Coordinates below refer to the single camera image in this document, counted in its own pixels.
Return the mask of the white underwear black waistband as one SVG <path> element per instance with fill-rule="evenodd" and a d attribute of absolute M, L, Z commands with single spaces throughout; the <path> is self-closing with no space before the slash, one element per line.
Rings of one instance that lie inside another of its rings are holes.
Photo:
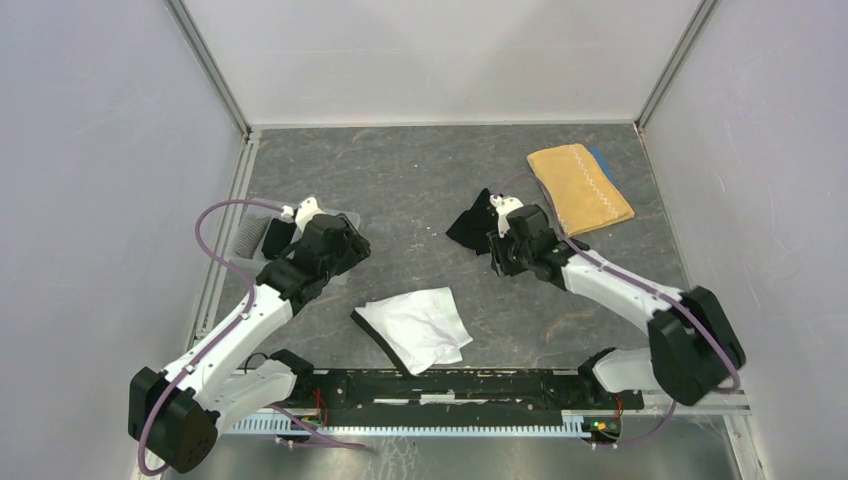
<path fill-rule="evenodd" d="M 462 361 L 461 349 L 473 341 L 448 287 L 368 302 L 351 318 L 405 376 Z"/>

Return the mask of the clear plastic organizer box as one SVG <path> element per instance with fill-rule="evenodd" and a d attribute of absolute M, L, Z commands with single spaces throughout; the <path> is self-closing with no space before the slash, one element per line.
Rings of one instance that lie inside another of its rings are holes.
<path fill-rule="evenodd" d="M 371 255 L 368 240 L 340 211 L 314 197 L 299 204 L 248 204 L 225 260 L 247 285 L 323 287 Z"/>

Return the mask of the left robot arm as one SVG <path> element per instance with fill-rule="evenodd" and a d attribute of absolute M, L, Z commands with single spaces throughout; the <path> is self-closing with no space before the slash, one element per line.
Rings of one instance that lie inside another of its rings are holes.
<path fill-rule="evenodd" d="M 271 333 L 318 298 L 336 276 L 370 255 L 368 241 L 342 213 L 306 213 L 291 252 L 266 264 L 247 295 L 211 334 L 155 371 L 139 370 L 129 385 L 128 433 L 139 444 L 139 469 L 157 476 L 187 473 L 209 455 L 235 423 L 276 402 L 306 405 L 313 379 L 279 360 L 267 360 L 232 379 L 242 361 Z"/>

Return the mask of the black underwear beige waistband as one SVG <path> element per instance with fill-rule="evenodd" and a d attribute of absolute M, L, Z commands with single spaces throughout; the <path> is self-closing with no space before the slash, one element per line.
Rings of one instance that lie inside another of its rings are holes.
<path fill-rule="evenodd" d="M 260 251 L 266 260 L 275 260 L 292 243 L 297 229 L 294 224 L 284 223 L 272 218 L 260 245 Z"/>

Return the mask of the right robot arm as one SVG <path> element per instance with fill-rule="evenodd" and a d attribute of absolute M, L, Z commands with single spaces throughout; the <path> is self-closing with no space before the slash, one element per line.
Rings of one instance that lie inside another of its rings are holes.
<path fill-rule="evenodd" d="M 501 276 L 532 273 L 538 280 L 592 300 L 637 327 L 645 348 L 611 348 L 595 354 L 577 382 L 580 400 L 602 408 L 617 393 L 661 390 L 693 406 L 713 392 L 741 385 L 746 362 L 717 296 L 697 286 L 665 286 L 615 265 L 588 245 L 562 239 L 543 209 L 494 195 L 496 227 L 487 235 L 493 269 Z"/>

